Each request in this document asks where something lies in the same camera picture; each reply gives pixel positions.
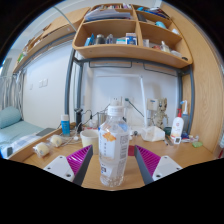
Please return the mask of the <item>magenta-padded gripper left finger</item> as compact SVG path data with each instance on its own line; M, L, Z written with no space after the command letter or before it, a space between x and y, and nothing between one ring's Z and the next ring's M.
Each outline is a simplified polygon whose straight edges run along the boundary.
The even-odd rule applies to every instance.
M89 145L65 157L59 155L44 170L81 186L93 156L93 146Z

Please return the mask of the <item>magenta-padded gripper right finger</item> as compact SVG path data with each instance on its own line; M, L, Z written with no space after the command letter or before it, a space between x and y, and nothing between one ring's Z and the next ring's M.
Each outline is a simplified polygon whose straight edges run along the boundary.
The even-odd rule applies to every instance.
M169 156L165 155L160 157L138 145L134 146L134 156L137 160L145 185L182 169L182 167Z

